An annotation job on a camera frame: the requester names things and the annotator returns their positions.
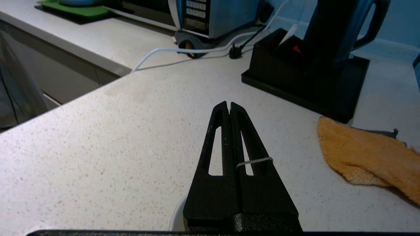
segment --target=countertop edge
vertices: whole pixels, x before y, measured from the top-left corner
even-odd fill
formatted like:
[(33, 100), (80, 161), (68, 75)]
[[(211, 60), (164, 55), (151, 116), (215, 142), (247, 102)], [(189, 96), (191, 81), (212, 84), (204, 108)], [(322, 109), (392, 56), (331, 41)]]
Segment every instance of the countertop edge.
[(66, 41), (62, 38), (59, 38), (53, 34), (50, 34), (42, 29), (34, 27), (26, 22), (23, 22), (17, 18), (14, 18), (4, 12), (0, 11), (0, 20), (5, 21), (17, 28), (20, 28), (23, 31), (26, 31), (54, 46), (62, 48), (63, 50), (74, 54), (84, 60), (89, 61), (90, 63), (99, 66), (109, 72), (117, 74), (119, 76), (125, 76), (131, 72), (131, 69), (121, 65), (115, 61), (102, 57), (94, 52), (91, 52), (85, 48), (82, 48), (76, 44), (73, 44), (69, 41)]

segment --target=white cable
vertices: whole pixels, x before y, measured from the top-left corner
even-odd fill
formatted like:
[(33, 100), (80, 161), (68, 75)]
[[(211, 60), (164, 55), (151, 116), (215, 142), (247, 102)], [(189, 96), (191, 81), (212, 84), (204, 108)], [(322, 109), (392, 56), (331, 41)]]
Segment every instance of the white cable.
[[(285, 0), (283, 1), (283, 3), (280, 5), (280, 7), (277, 9), (276, 13), (273, 15), (273, 17), (271, 18), (271, 20), (268, 22), (268, 24), (266, 25), (266, 27), (261, 31), (264, 32), (265, 30), (267, 30), (271, 23), (274, 21), (274, 19), (277, 17), (278, 13), (280, 12), (280, 10), (283, 8), (283, 6), (288, 2), (289, 0)], [(247, 36), (247, 35), (253, 35), (255, 34), (255, 32), (248, 32), (248, 33), (243, 33), (243, 34), (238, 34), (235, 37), (233, 37), (228, 44), (226, 44), (224, 47), (216, 47), (216, 48), (212, 48), (212, 49), (184, 49), (184, 48), (156, 48), (154, 50), (152, 50), (151, 52), (149, 52), (145, 57), (143, 57), (143, 59), (137, 64), (137, 66), (131, 71), (130, 74), (136, 72), (140, 66), (142, 66), (142, 64), (153, 54), (157, 53), (157, 52), (181, 52), (181, 53), (196, 53), (196, 54), (200, 54), (200, 53), (209, 53), (209, 52), (220, 52), (220, 51), (224, 51), (226, 49), (228, 49), (234, 42), (236, 39), (243, 37), (243, 36)]]

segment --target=rubber band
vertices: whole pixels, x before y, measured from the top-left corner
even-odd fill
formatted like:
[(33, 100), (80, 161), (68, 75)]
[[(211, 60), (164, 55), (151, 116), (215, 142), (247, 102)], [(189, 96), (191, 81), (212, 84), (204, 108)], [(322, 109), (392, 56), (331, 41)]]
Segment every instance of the rubber band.
[(264, 158), (260, 158), (260, 159), (256, 159), (256, 160), (249, 160), (249, 161), (245, 161), (245, 162), (241, 162), (239, 164), (236, 165), (236, 169), (238, 169), (239, 167), (246, 165), (246, 164), (255, 164), (255, 163), (259, 163), (259, 162), (263, 162), (263, 161), (273, 161), (273, 159), (271, 157), (264, 157)]

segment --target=red tag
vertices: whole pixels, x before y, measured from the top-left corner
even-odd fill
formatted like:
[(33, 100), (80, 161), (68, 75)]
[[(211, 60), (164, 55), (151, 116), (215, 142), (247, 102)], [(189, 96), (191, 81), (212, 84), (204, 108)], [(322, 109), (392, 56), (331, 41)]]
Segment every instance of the red tag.
[(299, 48), (297, 46), (294, 46), (293, 47), (293, 50), (295, 50), (296, 52), (300, 53), (300, 50), (299, 50)]

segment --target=microwave control panel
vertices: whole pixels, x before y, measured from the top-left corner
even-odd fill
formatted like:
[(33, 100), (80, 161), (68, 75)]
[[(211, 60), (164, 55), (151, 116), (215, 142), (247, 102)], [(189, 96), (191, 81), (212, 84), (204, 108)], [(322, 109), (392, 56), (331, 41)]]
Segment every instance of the microwave control panel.
[(208, 35), (210, 0), (183, 1), (183, 28)]

